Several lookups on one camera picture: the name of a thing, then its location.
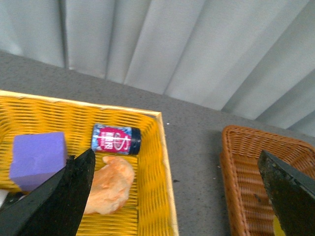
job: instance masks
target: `yellow wicker basket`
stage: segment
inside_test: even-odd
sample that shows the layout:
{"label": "yellow wicker basket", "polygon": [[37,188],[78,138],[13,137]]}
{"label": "yellow wicker basket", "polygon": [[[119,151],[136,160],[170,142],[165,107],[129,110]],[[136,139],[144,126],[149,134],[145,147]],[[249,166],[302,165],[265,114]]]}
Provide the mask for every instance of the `yellow wicker basket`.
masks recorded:
{"label": "yellow wicker basket", "polygon": [[[106,106],[0,90],[0,188],[19,190],[9,179],[12,141],[19,134],[62,131],[68,154],[91,146],[95,123],[141,130],[137,156],[125,156],[135,170],[129,200],[111,215],[84,215],[78,236],[177,236],[178,225],[165,134],[160,112]],[[95,170],[103,167],[96,153]]]}

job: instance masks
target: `pink label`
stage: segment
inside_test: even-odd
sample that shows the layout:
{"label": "pink label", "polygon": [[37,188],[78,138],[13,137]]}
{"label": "pink label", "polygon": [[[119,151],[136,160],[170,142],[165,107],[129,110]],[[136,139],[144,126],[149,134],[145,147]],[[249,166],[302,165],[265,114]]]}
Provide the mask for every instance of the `pink label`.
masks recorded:
{"label": "pink label", "polygon": [[128,152],[131,137],[120,129],[107,126],[100,128],[97,141],[98,146],[101,147],[103,151]]}

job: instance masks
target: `bread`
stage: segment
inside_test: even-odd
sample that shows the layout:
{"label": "bread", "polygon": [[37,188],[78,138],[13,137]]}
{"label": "bread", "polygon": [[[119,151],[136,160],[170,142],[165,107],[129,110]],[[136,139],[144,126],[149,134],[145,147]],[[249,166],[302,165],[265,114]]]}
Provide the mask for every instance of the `bread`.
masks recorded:
{"label": "bread", "polygon": [[134,171],[120,156],[105,156],[107,165],[95,171],[85,214],[111,214],[124,206],[129,198]]}

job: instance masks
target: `wicker basket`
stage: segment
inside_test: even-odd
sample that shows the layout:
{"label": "wicker basket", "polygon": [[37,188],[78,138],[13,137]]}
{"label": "wicker basket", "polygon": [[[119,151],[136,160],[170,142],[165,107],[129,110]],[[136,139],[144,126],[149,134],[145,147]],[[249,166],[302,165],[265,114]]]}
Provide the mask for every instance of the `wicker basket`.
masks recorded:
{"label": "wicker basket", "polygon": [[273,236],[274,212],[258,170],[261,151],[267,150],[315,178],[315,151],[303,141],[239,126],[222,132],[220,162],[233,236]]}
{"label": "wicker basket", "polygon": [[[78,236],[177,236],[178,226],[162,116],[159,112],[48,98],[0,90],[0,188],[9,178],[12,141],[19,134],[62,131],[68,154],[91,146],[95,123],[140,128],[141,150],[125,156],[135,170],[127,204],[111,215],[84,215]],[[98,170],[104,166],[96,153]]]}

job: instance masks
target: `jar lid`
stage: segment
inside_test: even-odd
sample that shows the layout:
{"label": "jar lid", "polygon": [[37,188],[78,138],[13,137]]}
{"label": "jar lid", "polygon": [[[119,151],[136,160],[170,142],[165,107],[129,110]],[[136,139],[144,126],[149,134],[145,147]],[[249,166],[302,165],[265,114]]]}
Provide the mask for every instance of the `jar lid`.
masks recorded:
{"label": "jar lid", "polygon": [[141,132],[138,128],[131,128],[131,145],[129,155],[137,155],[141,145]]}

